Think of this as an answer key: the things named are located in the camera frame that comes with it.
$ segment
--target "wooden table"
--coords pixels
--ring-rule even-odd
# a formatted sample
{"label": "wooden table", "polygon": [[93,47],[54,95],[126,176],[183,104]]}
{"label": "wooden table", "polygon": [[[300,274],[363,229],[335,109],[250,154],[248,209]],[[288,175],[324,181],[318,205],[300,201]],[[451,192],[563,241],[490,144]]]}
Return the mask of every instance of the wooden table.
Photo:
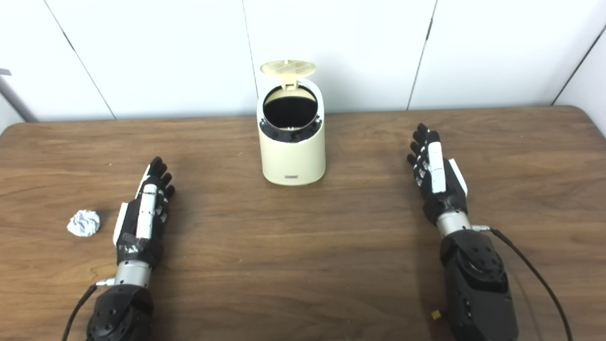
{"label": "wooden table", "polygon": [[[421,121],[465,175],[471,221],[525,252],[577,341],[604,340],[606,140],[573,107],[328,115],[326,175],[303,187],[262,176],[252,116],[13,126],[0,137],[0,339],[61,338],[88,285],[115,274],[120,202],[160,155],[177,194],[153,340],[452,340],[430,317],[445,308],[440,236],[405,161]],[[99,212],[99,233],[67,232],[79,209]],[[564,340],[545,289],[494,242],[519,340]]]}

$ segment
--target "prosthetic hand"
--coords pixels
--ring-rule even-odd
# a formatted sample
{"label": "prosthetic hand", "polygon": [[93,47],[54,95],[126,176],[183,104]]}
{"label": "prosthetic hand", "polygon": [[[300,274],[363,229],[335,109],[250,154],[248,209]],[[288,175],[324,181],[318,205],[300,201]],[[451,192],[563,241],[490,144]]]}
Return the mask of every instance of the prosthetic hand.
{"label": "prosthetic hand", "polygon": [[448,320],[458,341],[514,341],[518,337],[503,261],[467,218],[467,185],[454,159],[442,156],[440,136],[422,123],[408,162],[421,188],[423,213],[442,235]]}
{"label": "prosthetic hand", "polygon": [[162,258],[162,228],[168,199],[175,193],[168,185],[172,176],[166,170],[166,164],[156,157],[147,166],[135,199],[120,208],[114,231],[118,271],[110,289],[97,298],[88,321],[87,341],[149,339],[153,302],[147,286]]}

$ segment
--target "white finger segment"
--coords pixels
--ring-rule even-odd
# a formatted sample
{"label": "white finger segment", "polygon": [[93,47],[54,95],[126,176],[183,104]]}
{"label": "white finger segment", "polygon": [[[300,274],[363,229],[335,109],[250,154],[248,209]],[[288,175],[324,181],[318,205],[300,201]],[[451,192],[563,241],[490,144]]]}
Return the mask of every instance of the white finger segment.
{"label": "white finger segment", "polygon": [[146,184],[143,187],[141,205],[139,206],[139,217],[137,219],[137,238],[151,239],[153,216],[156,214],[156,193],[158,187],[154,184]]}
{"label": "white finger segment", "polygon": [[446,176],[440,142],[432,142],[427,146],[427,158],[429,159],[429,173],[431,173],[431,191],[433,193],[445,192]]}
{"label": "white finger segment", "polygon": [[135,193],[135,199],[139,197],[139,192],[141,191],[141,186],[143,186],[143,182],[150,177],[150,166],[151,164],[148,164],[147,168],[145,169],[145,173],[143,173],[143,177],[141,178],[141,182],[139,183],[139,187],[137,188],[137,193]]}

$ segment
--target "fingertip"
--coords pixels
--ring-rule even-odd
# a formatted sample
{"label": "fingertip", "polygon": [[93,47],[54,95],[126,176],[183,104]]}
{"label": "fingertip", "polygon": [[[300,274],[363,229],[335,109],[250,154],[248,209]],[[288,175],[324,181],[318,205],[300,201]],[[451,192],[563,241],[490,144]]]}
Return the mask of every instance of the fingertip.
{"label": "fingertip", "polygon": [[169,187],[166,188],[166,191],[164,191],[164,197],[166,199],[170,199],[170,197],[172,197],[173,194],[175,194],[175,187],[173,185],[170,185]]}
{"label": "fingertip", "polygon": [[161,157],[154,157],[153,160],[150,162],[150,172],[153,172],[155,169],[157,169],[161,164],[163,163],[162,158]]}
{"label": "fingertip", "polygon": [[422,123],[419,123],[419,125],[417,126],[417,130],[424,134],[429,132],[429,128]]}
{"label": "fingertip", "polygon": [[434,142],[440,142],[440,134],[438,134],[437,131],[432,130],[429,133],[427,133],[427,144],[434,143]]}
{"label": "fingertip", "polygon": [[414,167],[416,164],[416,157],[412,154],[408,154],[408,156],[406,156],[406,161],[408,161],[408,163]]}
{"label": "fingertip", "polygon": [[424,138],[421,135],[421,133],[419,133],[418,131],[413,132],[413,138],[415,139],[415,141],[417,141],[418,143],[423,144],[424,143]]}
{"label": "fingertip", "polygon": [[417,155],[419,155],[421,153],[421,150],[419,149],[419,145],[417,142],[410,143],[410,150],[412,150]]}
{"label": "fingertip", "polygon": [[162,176],[162,178],[160,179],[160,185],[162,186],[162,188],[165,188],[166,186],[168,186],[168,183],[172,179],[173,179],[173,176],[170,173],[164,174]]}
{"label": "fingertip", "polygon": [[162,164],[160,164],[160,166],[158,166],[154,175],[157,177],[161,177],[162,174],[166,173],[167,170],[168,170],[168,166],[165,163],[162,163]]}

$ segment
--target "wire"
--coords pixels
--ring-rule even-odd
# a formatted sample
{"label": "wire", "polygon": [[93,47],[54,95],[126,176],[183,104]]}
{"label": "wire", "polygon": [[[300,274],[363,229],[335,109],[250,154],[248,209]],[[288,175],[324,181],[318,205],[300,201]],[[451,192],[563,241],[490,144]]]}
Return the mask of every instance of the wire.
{"label": "wire", "polygon": [[67,336],[70,334],[70,329],[72,328],[72,323],[76,318],[76,314],[80,310],[80,307],[84,305],[86,300],[88,300],[88,298],[93,294],[93,292],[95,292],[95,290],[97,290],[97,284],[89,286],[88,290],[86,290],[80,301],[78,301],[78,304],[76,304],[76,306],[74,307],[74,311],[72,311],[70,318],[67,320],[67,325],[65,326],[65,331],[63,332],[63,338],[61,339],[61,341],[67,341]]}
{"label": "wire", "polygon": [[553,299],[553,303],[556,304],[558,312],[560,313],[560,316],[562,317],[562,323],[564,324],[564,329],[566,330],[566,336],[568,337],[568,341],[573,341],[572,331],[570,330],[570,325],[568,324],[568,319],[566,318],[566,313],[564,313],[564,309],[562,308],[560,301],[556,297],[556,294],[553,292],[553,290],[551,290],[551,288],[549,287],[549,284],[547,284],[545,279],[543,279],[543,276],[541,276],[539,271],[537,271],[537,269],[534,268],[534,266],[530,263],[528,258],[526,258],[526,256],[522,253],[522,251],[520,251],[513,244],[513,242],[511,240],[509,240],[509,238],[507,238],[503,233],[501,233],[501,231],[490,228],[490,232],[492,232],[495,236],[499,237],[505,244],[507,244],[510,248],[512,248],[512,250],[514,250],[514,252],[517,253],[518,256],[520,256],[520,258],[524,261],[524,263],[526,263],[526,265],[528,265],[528,267],[530,268],[530,271],[532,271],[534,273],[536,278],[538,278],[539,281],[541,281],[541,283],[543,284],[543,286],[549,293],[549,296],[551,296],[551,299]]}

